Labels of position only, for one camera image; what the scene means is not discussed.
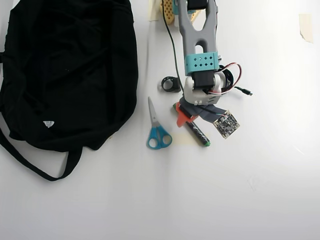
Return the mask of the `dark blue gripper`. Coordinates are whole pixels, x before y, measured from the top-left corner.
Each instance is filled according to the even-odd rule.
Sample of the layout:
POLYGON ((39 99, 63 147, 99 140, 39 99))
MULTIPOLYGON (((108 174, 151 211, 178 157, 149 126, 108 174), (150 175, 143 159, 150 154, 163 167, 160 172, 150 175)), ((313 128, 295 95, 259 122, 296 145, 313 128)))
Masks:
POLYGON ((209 123, 213 123, 227 112, 227 110, 218 108, 212 104, 193 105, 187 102, 184 97, 179 102, 176 102, 173 108, 177 112, 176 124, 179 128, 186 123, 192 123, 198 117, 209 123))

